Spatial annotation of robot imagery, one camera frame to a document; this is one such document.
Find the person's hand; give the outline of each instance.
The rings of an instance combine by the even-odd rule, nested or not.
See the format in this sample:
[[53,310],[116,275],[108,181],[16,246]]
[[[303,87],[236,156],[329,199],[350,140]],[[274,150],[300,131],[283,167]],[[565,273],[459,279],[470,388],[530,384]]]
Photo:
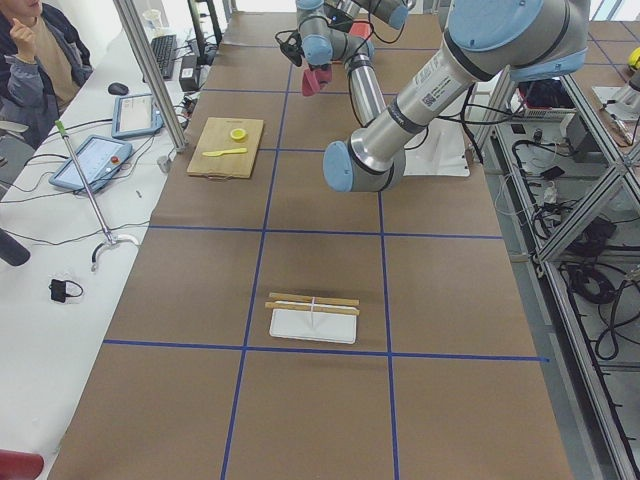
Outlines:
[[36,61],[36,34],[20,22],[17,18],[13,19],[13,27],[9,32],[11,39],[18,47],[18,58],[27,63],[35,63]]

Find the red cylinder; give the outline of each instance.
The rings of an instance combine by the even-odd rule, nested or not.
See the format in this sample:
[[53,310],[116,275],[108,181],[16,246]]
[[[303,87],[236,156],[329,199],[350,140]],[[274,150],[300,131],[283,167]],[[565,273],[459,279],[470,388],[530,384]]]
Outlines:
[[0,450],[0,480],[35,480],[43,468],[40,455]]

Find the cutting board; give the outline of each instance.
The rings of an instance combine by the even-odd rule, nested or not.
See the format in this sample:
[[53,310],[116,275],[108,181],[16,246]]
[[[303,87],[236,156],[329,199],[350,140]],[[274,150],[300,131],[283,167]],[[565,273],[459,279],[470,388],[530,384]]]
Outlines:
[[[244,128],[247,136],[236,142],[229,134],[234,128]],[[209,117],[202,130],[187,174],[195,177],[249,178],[258,153],[264,120]],[[202,152],[245,147],[247,153],[204,157]]]

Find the dark jacket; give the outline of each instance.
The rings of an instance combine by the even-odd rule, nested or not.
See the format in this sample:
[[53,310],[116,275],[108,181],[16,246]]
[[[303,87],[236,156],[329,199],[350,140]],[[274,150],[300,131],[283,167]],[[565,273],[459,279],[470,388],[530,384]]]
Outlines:
[[[60,10],[46,4],[42,8],[41,18],[67,56],[73,81],[84,85],[92,72],[89,50]],[[29,130],[23,136],[27,143],[37,148],[60,117],[60,112],[51,79],[42,65],[25,63],[14,56],[18,48],[9,34],[11,27],[0,14],[0,118],[27,125]]]

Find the yellow round object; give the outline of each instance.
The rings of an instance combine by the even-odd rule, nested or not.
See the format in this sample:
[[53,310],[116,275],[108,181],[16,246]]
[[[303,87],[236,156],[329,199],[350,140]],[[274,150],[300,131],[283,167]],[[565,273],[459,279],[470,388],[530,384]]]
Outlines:
[[229,136],[236,142],[241,142],[247,137],[247,131],[244,128],[234,128]]
[[629,61],[627,62],[629,68],[634,72],[640,68],[640,47],[636,48],[631,55],[629,55]]

